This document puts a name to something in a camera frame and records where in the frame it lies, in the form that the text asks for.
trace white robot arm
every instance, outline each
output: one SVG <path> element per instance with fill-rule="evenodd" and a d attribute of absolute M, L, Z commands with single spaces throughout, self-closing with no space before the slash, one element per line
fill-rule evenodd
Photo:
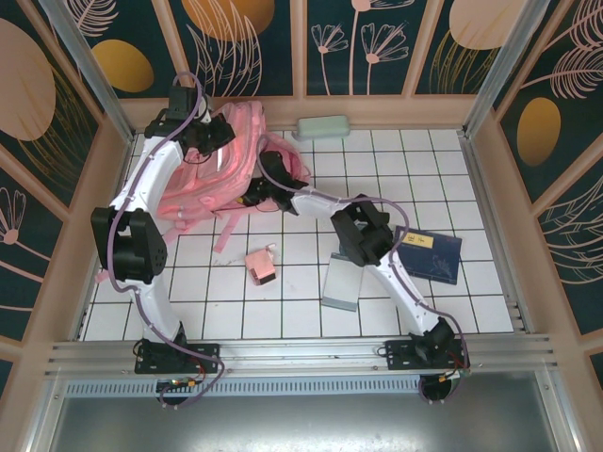
<path fill-rule="evenodd" d="M 156 150 L 157 144 L 166 136 L 166 131 L 160 130 L 163 126 L 164 122 L 155 125 L 152 123 L 147 128 L 143 153 L 134 173 L 108 208 L 95 209 L 92 228 L 101 263 L 107 268 L 108 228 L 115 212 L 126 200 L 129 201 L 120 218 L 120 234 L 116 235 L 113 242 L 115 277 L 139 290 L 140 307 L 158 333 L 170 341 L 182 344 L 186 343 L 182 323 L 172 310 L 166 287 L 159 277 L 167 259 L 167 247 L 155 223 L 159 200 L 171 175 L 183 161 L 183 140 L 180 137 L 167 141 Z M 200 137 L 201 142 L 205 140 L 204 149 L 208 153 L 217 151 L 234 136 L 225 121 L 217 127 L 218 131 L 206 133 L 213 141 L 207 143 L 207 137 Z M 225 128 L 229 130 L 220 136 Z M 428 363 L 430 357 L 446 350 L 454 333 L 442 317 L 425 308 L 425 300 L 408 276 L 398 254 L 389 252 L 395 243 L 393 233 L 387 226 L 388 214 L 377 212 L 371 202 L 362 199 L 359 202 L 343 202 L 307 186 L 297 193 L 286 190 L 279 192 L 278 188 L 274 188 L 269 196 L 273 197 L 282 210 L 295 215 L 330 218 L 345 253 L 356 265 L 366 267 L 378 279 L 398 306 L 407 328 L 413 336 L 420 338 L 417 349 L 421 350 L 417 354 Z M 367 222 L 367 227 L 362 231 L 356 227 L 359 222 Z M 143 337 L 150 343 L 162 342 L 147 326 Z"/>

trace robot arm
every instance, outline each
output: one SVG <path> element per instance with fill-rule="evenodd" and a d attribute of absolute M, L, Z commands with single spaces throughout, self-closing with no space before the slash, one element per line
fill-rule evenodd
<path fill-rule="evenodd" d="M 157 143 L 174 130 L 175 124 L 182 122 L 182 113 L 175 118 L 174 110 L 178 111 L 178 108 L 172 108 L 171 105 L 165 120 L 158 118 L 147 128 L 144 150 L 133 175 L 108 208 L 94 210 L 92 227 L 101 263 L 103 268 L 107 268 L 109 227 L 116 211 L 126 201 L 132 185 L 135 185 L 135 195 L 120 220 L 119 234 L 114 241 L 115 276 L 117 280 L 140 289 L 144 312 L 162 335 L 174 343 L 185 344 L 182 323 L 171 308 L 162 279 L 157 278 L 167 259 L 166 244 L 155 225 L 157 206 L 171 175 L 182 163 L 183 149 L 197 147 L 200 153 L 207 155 L 221 148 L 234 134 L 223 118 L 216 117 L 207 122 L 203 114 L 180 137 L 164 144 L 150 157 L 152 161 L 143 166 L 142 162 Z M 303 187 L 304 190 L 294 194 L 263 184 L 260 186 L 265 192 L 259 196 L 254 194 L 253 202 L 271 197 L 282 210 L 294 215 L 330 218 L 346 255 L 356 265 L 365 266 L 367 271 L 375 275 L 397 304 L 404 323 L 412 333 L 411 337 L 416 338 L 419 359 L 429 365 L 434 356 L 445 353 L 454 333 L 442 317 L 422 306 L 425 300 L 416 290 L 398 255 L 393 253 L 390 257 L 389 251 L 395 243 L 387 225 L 389 214 L 378 212 L 372 202 L 342 202 L 338 198 L 320 194 L 305 183 L 292 180 L 278 153 L 264 152 L 259 158 L 262 166 L 279 183 L 297 189 Z M 161 342 L 149 328 L 145 327 L 143 336 L 151 343 Z"/>

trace dark teal wallpaper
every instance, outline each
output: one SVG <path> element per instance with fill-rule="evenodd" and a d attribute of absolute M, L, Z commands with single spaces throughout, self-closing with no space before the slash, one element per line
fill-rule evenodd
<path fill-rule="evenodd" d="M 66 4 L 119 98 L 168 97 L 175 69 L 151 0 Z"/>
<path fill-rule="evenodd" d="M 10 361 L 0 360 L 0 400 L 2 400 L 4 388 L 7 386 L 10 369 L 12 369 L 12 363 Z"/>
<path fill-rule="evenodd" d="M 503 85 L 497 98 L 494 100 L 494 109 L 495 110 L 498 110 L 498 106 L 500 105 L 502 100 L 507 95 L 507 91 L 509 91 L 509 88 L 511 87 L 511 84 L 513 83 L 513 81 L 515 79 L 517 71 L 519 71 L 519 68 L 521 68 L 524 65 L 524 63 L 526 62 L 526 59 L 530 55 L 531 50 L 534 47 L 534 44 L 536 43 L 536 41 L 538 41 L 538 38 L 540 38 L 540 35 L 543 32 L 543 29 L 545 28 L 546 24 L 550 20 L 550 16 L 553 14 L 553 12 L 555 12 L 555 8 L 559 5 L 559 2 L 560 2 L 560 0 L 550 0 L 548 7 L 546 7 L 545 15 L 543 16 L 543 19 L 540 21 L 538 27 L 536 28 L 536 31 L 534 31 L 533 35 L 531 36 L 530 42 L 528 42 L 528 45 L 526 46 L 524 53 L 521 55 L 521 57 L 519 58 L 519 60 L 515 64 L 515 66 L 513 67 L 513 70 L 509 74 L 509 78 Z"/>
<path fill-rule="evenodd" d="M 591 364 L 595 370 L 596 379 L 599 380 L 599 385 L 603 391 L 603 352 L 591 355 Z"/>
<path fill-rule="evenodd" d="M 522 6 L 517 0 L 445 0 L 416 94 L 476 94 Z"/>
<path fill-rule="evenodd" d="M 293 95 L 289 0 L 170 5 L 188 66 L 209 95 Z"/>
<path fill-rule="evenodd" d="M 532 201 L 603 133 L 603 4 L 574 2 L 500 124 Z"/>
<path fill-rule="evenodd" d="M 309 0 L 307 94 L 401 94 L 425 4 Z"/>
<path fill-rule="evenodd" d="M 603 328 L 603 159 L 538 218 L 582 334 Z"/>
<path fill-rule="evenodd" d="M 0 169 L 0 335 L 23 338 L 61 227 Z"/>
<path fill-rule="evenodd" d="M 98 123 L 16 2 L 0 9 L 0 145 L 66 205 Z"/>

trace light green eraser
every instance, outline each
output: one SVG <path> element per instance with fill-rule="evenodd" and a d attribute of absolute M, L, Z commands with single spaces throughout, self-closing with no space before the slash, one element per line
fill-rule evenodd
<path fill-rule="evenodd" d="M 299 141 L 304 141 L 315 138 L 347 137 L 349 134 L 348 117 L 340 115 L 298 120 L 298 131 L 294 137 Z"/>

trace backpack strap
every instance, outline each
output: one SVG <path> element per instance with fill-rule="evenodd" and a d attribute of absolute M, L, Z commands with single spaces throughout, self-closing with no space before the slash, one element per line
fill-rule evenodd
<path fill-rule="evenodd" d="M 243 214 L 240 214 L 240 213 L 233 213 L 230 215 L 230 217 L 228 218 L 228 222 L 226 223 L 226 226 L 224 226 L 224 229 L 222 229 L 220 237 L 218 238 L 218 242 L 216 242 L 216 246 L 214 247 L 214 252 L 221 253 L 224 250 L 226 243 L 228 243 L 228 239 L 232 235 L 233 231 L 235 230 L 236 225 L 241 220 L 242 216 L 243 216 Z"/>

